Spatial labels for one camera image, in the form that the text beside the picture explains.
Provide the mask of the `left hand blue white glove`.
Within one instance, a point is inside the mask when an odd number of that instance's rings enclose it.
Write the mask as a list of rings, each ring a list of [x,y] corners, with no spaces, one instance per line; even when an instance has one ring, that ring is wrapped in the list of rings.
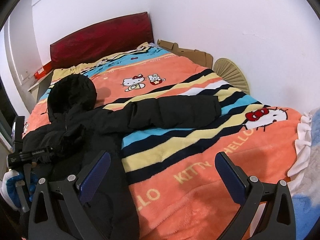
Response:
[[[21,202],[18,197],[15,184],[24,178],[21,172],[10,170],[4,174],[1,185],[1,197],[15,211],[21,208]],[[33,201],[33,195],[39,179],[36,174],[30,174],[29,200]]]

